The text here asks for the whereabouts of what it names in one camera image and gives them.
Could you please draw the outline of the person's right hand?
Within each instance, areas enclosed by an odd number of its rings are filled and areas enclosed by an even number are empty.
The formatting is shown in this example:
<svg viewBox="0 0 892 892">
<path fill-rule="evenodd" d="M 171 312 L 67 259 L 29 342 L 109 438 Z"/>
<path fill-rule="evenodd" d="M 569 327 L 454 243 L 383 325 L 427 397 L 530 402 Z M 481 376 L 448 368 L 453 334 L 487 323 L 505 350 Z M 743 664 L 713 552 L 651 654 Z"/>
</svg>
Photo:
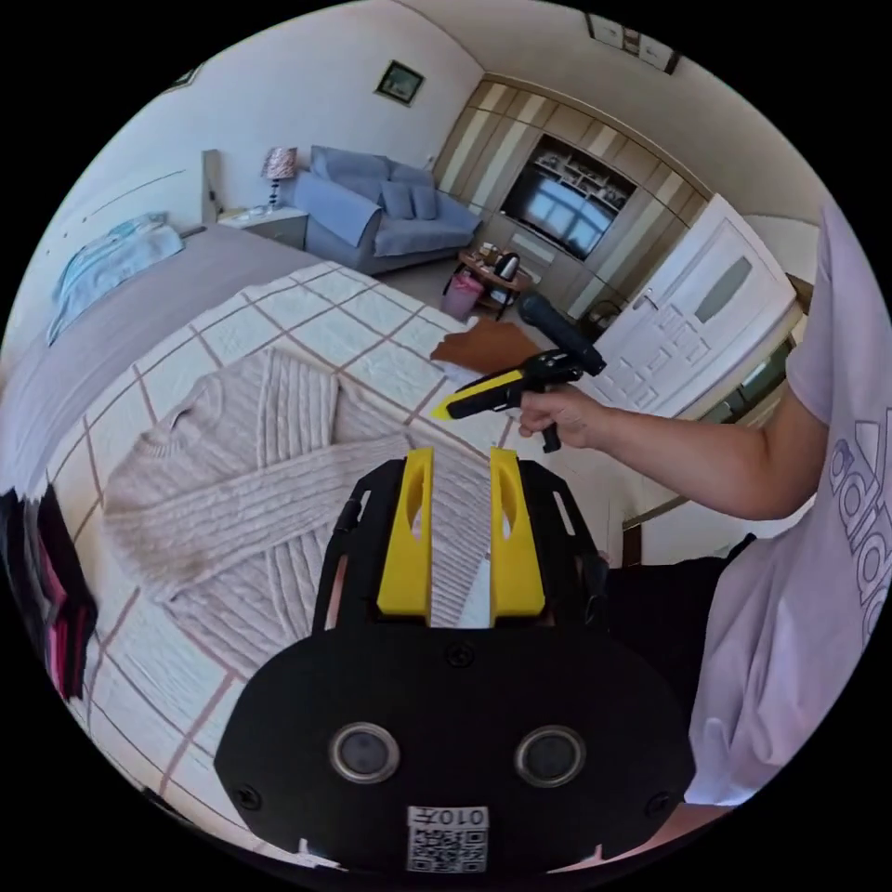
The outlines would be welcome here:
<svg viewBox="0 0 892 892">
<path fill-rule="evenodd" d="M 521 399 L 519 434 L 529 439 L 554 427 L 562 444 L 603 451 L 610 443 L 612 411 L 576 387 L 525 392 Z"/>
</svg>

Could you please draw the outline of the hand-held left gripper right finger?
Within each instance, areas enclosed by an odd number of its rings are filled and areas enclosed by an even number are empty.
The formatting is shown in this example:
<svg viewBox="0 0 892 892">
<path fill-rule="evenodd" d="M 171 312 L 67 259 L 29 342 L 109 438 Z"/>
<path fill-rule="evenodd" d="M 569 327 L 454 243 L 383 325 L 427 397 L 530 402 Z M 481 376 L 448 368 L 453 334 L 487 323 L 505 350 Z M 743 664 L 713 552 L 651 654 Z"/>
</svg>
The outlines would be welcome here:
<svg viewBox="0 0 892 892">
<path fill-rule="evenodd" d="M 490 453 L 490 625 L 533 621 L 545 595 L 517 454 Z"/>
</svg>

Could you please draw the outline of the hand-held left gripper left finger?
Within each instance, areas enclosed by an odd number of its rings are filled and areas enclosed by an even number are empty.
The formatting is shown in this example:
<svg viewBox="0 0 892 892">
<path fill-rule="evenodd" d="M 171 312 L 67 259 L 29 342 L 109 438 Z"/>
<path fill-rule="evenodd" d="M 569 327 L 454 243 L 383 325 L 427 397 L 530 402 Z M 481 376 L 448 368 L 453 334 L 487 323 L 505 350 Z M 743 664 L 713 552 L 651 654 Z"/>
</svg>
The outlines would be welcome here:
<svg viewBox="0 0 892 892">
<path fill-rule="evenodd" d="M 387 620 L 429 621 L 432 616 L 433 474 L 431 448 L 407 454 L 376 599 Z"/>
</svg>

